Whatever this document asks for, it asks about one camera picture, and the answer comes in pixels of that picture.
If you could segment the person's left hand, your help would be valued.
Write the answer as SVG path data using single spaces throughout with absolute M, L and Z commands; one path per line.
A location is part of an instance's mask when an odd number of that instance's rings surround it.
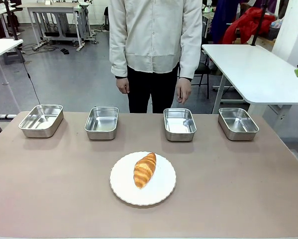
M 177 102 L 184 104 L 191 94 L 191 82 L 186 78 L 179 78 L 176 85 Z

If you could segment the person's right hand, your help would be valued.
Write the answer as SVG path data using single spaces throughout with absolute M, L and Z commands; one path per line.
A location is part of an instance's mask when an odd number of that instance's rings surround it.
M 116 78 L 116 86 L 122 94 L 128 94 L 130 91 L 127 78 Z

